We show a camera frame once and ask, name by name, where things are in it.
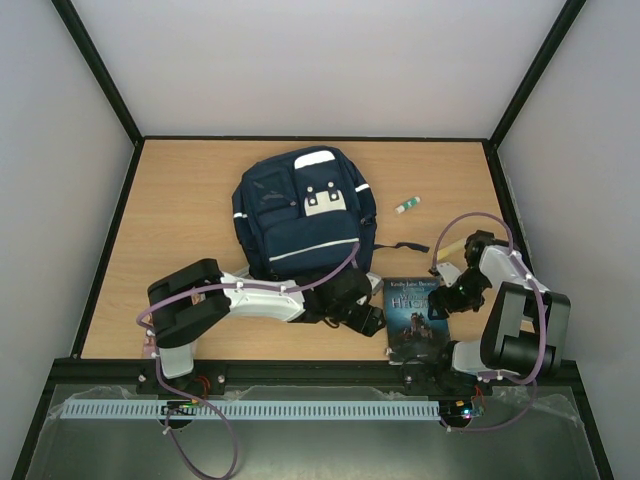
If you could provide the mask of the navy blue backpack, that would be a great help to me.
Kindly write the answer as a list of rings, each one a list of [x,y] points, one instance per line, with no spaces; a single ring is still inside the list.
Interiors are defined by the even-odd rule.
[[[257,280],[327,274],[349,255],[369,271],[380,247],[372,190],[333,146],[257,162],[242,175],[232,209],[249,274]]]

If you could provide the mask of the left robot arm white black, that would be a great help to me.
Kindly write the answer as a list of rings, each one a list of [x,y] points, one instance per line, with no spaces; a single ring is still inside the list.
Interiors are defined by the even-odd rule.
[[[136,319],[154,340],[160,379],[186,391],[194,378],[195,345],[225,318],[265,317],[283,323],[346,326],[365,337],[386,327],[370,304],[382,280],[342,263],[333,271],[288,280],[257,280],[224,272],[212,258],[199,260],[147,288],[149,307]]]

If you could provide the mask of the dark blue fantasy book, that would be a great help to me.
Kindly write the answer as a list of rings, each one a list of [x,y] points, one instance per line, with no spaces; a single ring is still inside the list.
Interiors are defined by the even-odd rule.
[[[386,352],[391,365],[435,362],[451,340],[447,318],[429,300],[439,286],[434,277],[384,278]]]

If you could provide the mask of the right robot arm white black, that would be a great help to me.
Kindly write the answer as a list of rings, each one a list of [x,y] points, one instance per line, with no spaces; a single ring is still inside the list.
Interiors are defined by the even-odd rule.
[[[443,395],[468,391],[482,382],[529,384],[559,372],[571,310],[569,298],[543,285],[522,255],[494,234],[478,230],[464,243],[466,269],[435,266],[440,285],[428,296],[431,319],[477,312],[484,292],[496,292],[480,339],[450,341],[427,364],[426,378]]]

